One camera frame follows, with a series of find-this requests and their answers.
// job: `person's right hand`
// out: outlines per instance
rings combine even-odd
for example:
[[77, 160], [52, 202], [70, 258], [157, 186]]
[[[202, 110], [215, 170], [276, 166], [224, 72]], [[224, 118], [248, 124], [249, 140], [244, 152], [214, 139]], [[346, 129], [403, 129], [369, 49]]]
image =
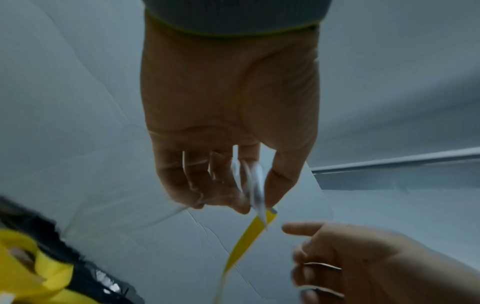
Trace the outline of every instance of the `person's right hand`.
[[480, 303], [480, 273], [404, 235], [322, 222], [282, 229], [311, 237], [293, 252], [295, 285], [343, 294], [307, 289], [306, 304]]

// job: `sleeve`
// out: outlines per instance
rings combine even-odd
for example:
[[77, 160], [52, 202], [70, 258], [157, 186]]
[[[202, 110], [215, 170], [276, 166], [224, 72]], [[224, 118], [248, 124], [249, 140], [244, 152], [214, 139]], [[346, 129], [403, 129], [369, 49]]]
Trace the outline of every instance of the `sleeve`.
[[143, 0], [160, 22], [201, 36], [275, 34], [319, 24], [332, 0]]

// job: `human hand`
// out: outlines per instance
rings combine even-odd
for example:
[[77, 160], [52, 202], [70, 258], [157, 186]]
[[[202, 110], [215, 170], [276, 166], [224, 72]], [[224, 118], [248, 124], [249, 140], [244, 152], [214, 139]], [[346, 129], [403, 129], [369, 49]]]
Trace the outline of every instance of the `human hand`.
[[157, 173], [173, 200], [248, 213], [230, 170], [234, 145], [246, 162], [259, 160], [261, 143], [276, 150], [267, 207], [296, 184], [317, 137], [318, 39], [318, 29], [206, 39], [145, 15], [141, 95]]
[[308, 289], [305, 304], [480, 303], [478, 272], [404, 235], [322, 222], [282, 229], [311, 237], [293, 251], [295, 285], [343, 294]]

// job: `black object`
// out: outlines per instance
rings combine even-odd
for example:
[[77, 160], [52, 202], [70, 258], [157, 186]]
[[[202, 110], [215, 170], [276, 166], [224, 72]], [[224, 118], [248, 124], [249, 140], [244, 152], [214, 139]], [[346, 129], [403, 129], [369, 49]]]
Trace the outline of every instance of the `black object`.
[[73, 276], [67, 289], [102, 304], [145, 303], [131, 285], [106, 274], [61, 241], [56, 223], [38, 212], [0, 195], [0, 222], [9, 229], [33, 238], [40, 250], [49, 257], [73, 265]]

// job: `yellow strap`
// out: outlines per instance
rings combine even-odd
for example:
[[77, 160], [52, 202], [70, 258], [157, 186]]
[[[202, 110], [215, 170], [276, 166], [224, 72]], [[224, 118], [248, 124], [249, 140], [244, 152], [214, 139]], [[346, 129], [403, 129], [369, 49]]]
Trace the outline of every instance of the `yellow strap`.
[[[20, 248], [35, 255], [30, 272], [10, 253]], [[93, 299], [64, 289], [72, 279], [73, 265], [56, 261], [38, 249], [30, 237], [14, 230], [0, 230], [0, 291], [31, 304], [98, 304]]]
[[[267, 225], [274, 220], [276, 214], [271, 213], [267, 210], [266, 212], [266, 223]], [[250, 226], [245, 230], [243, 235], [240, 237], [238, 242], [236, 243], [235, 247], [230, 253], [228, 260], [226, 261], [225, 268], [223, 269], [223, 273], [220, 278], [220, 284], [218, 285], [218, 289], [215, 296], [214, 304], [220, 304], [222, 300], [222, 291], [225, 285], [225, 281], [227, 278], [228, 271], [235, 265], [236, 262], [243, 256], [243, 254], [250, 248], [253, 242], [257, 239], [257, 237], [261, 234], [261, 232], [265, 229], [265, 225], [262, 220], [256, 216], [253, 221], [250, 223]]]

